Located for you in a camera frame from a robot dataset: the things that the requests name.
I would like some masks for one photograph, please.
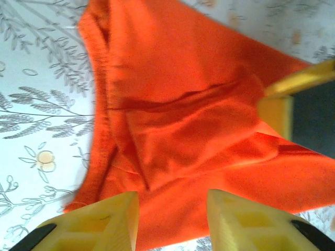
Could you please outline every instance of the tablecloth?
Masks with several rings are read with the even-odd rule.
[[[334,1],[185,2],[303,60],[335,56]],[[94,75],[76,29],[86,5],[87,0],[0,0],[2,250],[60,215],[88,169]],[[300,216],[335,239],[335,206]],[[206,237],[156,250],[211,250],[211,245]]]

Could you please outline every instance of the floral pattern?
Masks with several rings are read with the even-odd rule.
[[[305,61],[335,57],[334,1],[183,1]],[[0,0],[0,250],[59,215],[88,169],[94,78],[76,29],[86,5]],[[299,215],[335,239],[335,206]],[[155,250],[211,250],[211,243],[205,237]]]
[[[41,143],[38,146],[38,150],[41,150],[45,145],[46,142]],[[49,183],[45,173],[53,172],[56,169],[56,163],[54,162],[55,159],[54,154],[50,151],[40,151],[38,153],[35,153],[35,151],[28,146],[25,146],[24,148],[32,158],[20,157],[19,159],[26,163],[32,163],[30,168],[37,167],[39,176],[45,183]]]

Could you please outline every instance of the orange cloth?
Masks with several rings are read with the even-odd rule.
[[[208,235],[218,188],[289,212],[335,202],[335,163],[260,121],[263,90],[307,64],[176,1],[91,0],[96,81],[87,177],[66,211],[135,190],[137,250]]]

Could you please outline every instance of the dark gray surface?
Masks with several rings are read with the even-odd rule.
[[[335,81],[293,95],[292,141],[335,158]]]

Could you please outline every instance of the white patterned surface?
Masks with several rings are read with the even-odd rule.
[[[309,62],[335,54],[331,0],[186,0]],[[0,249],[59,215],[85,177],[94,83],[76,24],[86,0],[0,0]],[[335,239],[335,207],[300,214]],[[163,250],[211,250],[209,238]]]

